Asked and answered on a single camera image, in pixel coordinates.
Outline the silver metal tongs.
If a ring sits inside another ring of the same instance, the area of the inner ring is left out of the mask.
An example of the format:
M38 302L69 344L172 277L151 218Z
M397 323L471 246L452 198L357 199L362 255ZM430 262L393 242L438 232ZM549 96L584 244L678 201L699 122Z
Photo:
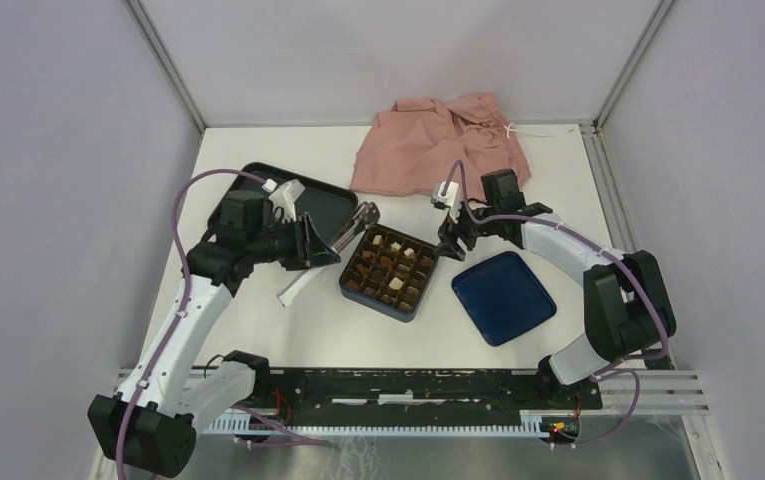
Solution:
M375 202L361 202L347 224L338 232L330 247L340 254L361 233L375 225L380 219L380 211ZM283 307L288 307L299 293L311 283L324 267L315 267L304 270L297 275L282 291L277 294L277 299Z

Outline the blue chocolate box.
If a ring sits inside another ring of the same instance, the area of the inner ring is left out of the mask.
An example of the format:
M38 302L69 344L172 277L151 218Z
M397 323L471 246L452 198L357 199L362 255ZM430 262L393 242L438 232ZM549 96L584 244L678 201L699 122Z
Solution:
M416 317L437 266L435 246L385 225L371 226L346 261L342 295L402 323Z

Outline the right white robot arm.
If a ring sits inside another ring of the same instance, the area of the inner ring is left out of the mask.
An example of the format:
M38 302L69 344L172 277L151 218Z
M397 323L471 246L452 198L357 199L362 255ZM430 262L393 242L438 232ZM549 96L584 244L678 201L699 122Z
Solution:
M542 375L535 392L543 405L564 406L575 396L576 383L604 377L627 360L668 355L676 321L651 253L605 246L550 207L527 202L510 169L482 176L485 200L473 208L464 175L462 162L456 161L431 194L433 206L446 213L438 229L437 255L462 261L478 239L498 237L550 262L582 289L582 334L538 368Z

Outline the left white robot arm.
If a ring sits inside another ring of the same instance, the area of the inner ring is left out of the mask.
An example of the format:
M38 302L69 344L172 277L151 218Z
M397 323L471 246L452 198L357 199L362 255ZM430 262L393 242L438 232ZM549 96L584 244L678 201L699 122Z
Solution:
M184 387L204 342L256 265L287 271L336 264L339 254L295 201L290 183L268 196L228 193L201 240L182 257L182 279L158 333L111 396L96 395L88 419L106 458L172 478L187 465L202 431L232 404L264 405L272 394L263 357L234 352L217 371Z

